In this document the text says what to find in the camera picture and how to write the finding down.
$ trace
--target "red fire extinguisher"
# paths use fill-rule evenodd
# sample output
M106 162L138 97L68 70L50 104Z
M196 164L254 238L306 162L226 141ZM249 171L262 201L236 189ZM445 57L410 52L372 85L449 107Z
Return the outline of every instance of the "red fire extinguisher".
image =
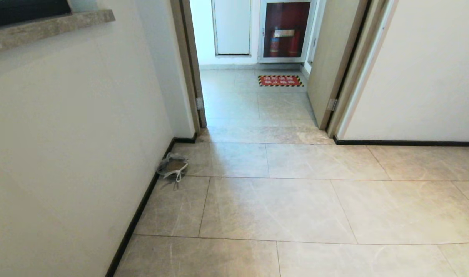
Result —
M270 39L270 57L275 58L279 56L279 37L275 37L275 32L278 27L272 32L272 38Z
M289 47L289 56L290 57L297 57L298 48L299 48L299 30L294 31L294 36L291 40L291 46Z

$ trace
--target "plastic bag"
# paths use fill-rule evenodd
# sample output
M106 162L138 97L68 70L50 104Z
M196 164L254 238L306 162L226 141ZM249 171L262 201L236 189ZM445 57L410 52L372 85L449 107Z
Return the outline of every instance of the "plastic bag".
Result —
M176 182L181 181L182 175L188 166L188 159L177 153L168 153L157 166L157 174L163 176L163 179L176 174Z

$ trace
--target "glass cabinet door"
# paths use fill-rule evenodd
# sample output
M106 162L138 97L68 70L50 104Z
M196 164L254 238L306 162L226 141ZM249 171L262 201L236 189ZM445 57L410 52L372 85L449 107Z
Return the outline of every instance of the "glass cabinet door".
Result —
M303 62L306 56L309 19L313 18L312 2L262 1L261 24L263 50L261 62Z

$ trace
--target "door hinge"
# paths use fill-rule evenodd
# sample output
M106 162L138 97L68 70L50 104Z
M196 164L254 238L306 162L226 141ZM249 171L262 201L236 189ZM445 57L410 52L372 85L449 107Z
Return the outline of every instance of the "door hinge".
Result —
M337 108L338 101L338 99L330 99L328 101L327 110L331 110L332 112L335 111L335 109Z
M203 98L196 98L196 99L195 99L195 104L196 104L196 106L197 106L197 110L204 109L204 106L203 106Z

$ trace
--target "corridor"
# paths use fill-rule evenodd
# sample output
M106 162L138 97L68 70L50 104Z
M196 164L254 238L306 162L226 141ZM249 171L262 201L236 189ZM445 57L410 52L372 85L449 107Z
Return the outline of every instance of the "corridor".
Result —
M261 87L299 75L303 87ZM300 72L201 72L208 128L172 152L119 277L469 277L469 147L337 146Z

